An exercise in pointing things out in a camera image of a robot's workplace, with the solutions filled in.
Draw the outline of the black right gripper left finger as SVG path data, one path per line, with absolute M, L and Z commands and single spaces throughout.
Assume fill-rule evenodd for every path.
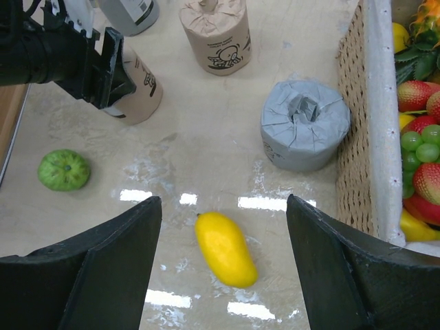
M 162 222 L 150 197 L 85 232 L 1 259 L 2 329 L 138 329 Z

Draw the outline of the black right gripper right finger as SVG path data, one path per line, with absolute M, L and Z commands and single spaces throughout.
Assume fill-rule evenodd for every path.
M 439 258 L 376 239 L 295 195 L 286 217 L 311 329 L 439 328 Z

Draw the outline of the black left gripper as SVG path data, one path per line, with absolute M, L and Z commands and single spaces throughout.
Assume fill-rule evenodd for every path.
M 55 82 L 75 99 L 97 109 L 134 94 L 136 85 L 123 61 L 124 37 L 106 27 L 100 34 L 76 27 L 66 1 L 1 2 L 1 86 Z

